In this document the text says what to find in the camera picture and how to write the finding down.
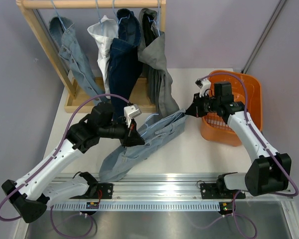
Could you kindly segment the light blue skirt hanger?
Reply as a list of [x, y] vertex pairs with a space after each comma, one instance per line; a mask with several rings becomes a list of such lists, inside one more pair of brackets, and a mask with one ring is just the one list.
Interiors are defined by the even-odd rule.
[[146, 118], [144, 125], [142, 125], [140, 127], [140, 130], [142, 131], [141, 136], [144, 136], [147, 133], [147, 131], [149, 130], [149, 128], [151, 126], [153, 126], [160, 119], [161, 119], [161, 115], [159, 113], [154, 113], [154, 114], [149, 115]]

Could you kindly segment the light blue denim skirt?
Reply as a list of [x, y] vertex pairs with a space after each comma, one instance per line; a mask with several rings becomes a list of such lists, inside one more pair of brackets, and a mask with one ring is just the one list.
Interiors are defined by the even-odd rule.
[[99, 170], [99, 179], [103, 183], [119, 181], [137, 164], [148, 159], [153, 153], [181, 135], [185, 130], [187, 115], [185, 109], [161, 117], [147, 133], [142, 136], [145, 145], [119, 146], [104, 160]]

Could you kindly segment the grey pleated skirt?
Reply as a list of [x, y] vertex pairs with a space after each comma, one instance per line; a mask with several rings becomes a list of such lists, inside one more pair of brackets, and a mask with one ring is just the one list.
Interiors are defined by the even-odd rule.
[[173, 114], [179, 106], [171, 95], [172, 77], [167, 70], [165, 56], [165, 33], [154, 23], [157, 12], [143, 8], [139, 14], [141, 22], [141, 43], [138, 59], [143, 65], [143, 75], [148, 81], [147, 91], [155, 111], [162, 117]]

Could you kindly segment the light blue grey-skirt hanger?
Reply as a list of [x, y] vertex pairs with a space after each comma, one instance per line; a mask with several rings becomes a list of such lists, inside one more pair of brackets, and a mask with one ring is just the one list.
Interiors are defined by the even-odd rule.
[[156, 34], [158, 37], [161, 36], [161, 30], [160, 30], [160, 24], [161, 24], [161, 15], [162, 15], [162, 3], [160, 0], [157, 1], [157, 12], [156, 15], [154, 15], [154, 10], [147, 9], [146, 14], [148, 15], [148, 21], [149, 23], [154, 24], [154, 29], [156, 30]]

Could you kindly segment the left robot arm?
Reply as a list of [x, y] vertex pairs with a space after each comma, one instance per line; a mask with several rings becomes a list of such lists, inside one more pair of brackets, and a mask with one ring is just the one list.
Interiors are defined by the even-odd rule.
[[99, 103], [78, 123], [68, 125], [59, 145], [30, 172], [16, 181], [6, 180], [1, 188], [26, 223], [40, 218], [51, 206], [73, 197], [93, 198], [98, 181], [88, 172], [51, 186], [50, 182], [70, 163], [97, 145], [101, 138], [118, 139], [122, 146], [144, 145], [135, 118], [141, 114], [136, 104], [124, 108], [123, 118], [113, 121], [114, 107]]

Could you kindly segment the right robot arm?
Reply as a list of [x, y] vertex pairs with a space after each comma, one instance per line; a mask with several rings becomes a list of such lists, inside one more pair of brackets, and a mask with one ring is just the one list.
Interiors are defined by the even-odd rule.
[[214, 95], [209, 95], [212, 85], [209, 80], [197, 80], [199, 93], [186, 115], [201, 118], [216, 113], [235, 132], [246, 149], [251, 166], [247, 173], [222, 174], [217, 179], [216, 191], [221, 197], [228, 197], [234, 190], [249, 192], [253, 196], [276, 194], [287, 189], [291, 169], [291, 158], [280, 154], [264, 138], [252, 121], [243, 102], [236, 102], [230, 82], [214, 83]]

